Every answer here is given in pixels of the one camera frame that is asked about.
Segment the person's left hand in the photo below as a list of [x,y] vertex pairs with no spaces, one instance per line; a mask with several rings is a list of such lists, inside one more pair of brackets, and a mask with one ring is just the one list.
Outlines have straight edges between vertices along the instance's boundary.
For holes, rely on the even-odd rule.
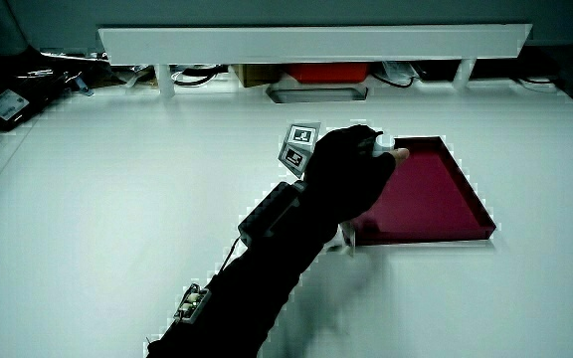
[[319,139],[304,171],[298,206],[288,216],[297,222],[337,225],[368,211],[397,166],[410,157],[407,148],[374,154],[381,134],[356,124],[332,130]]

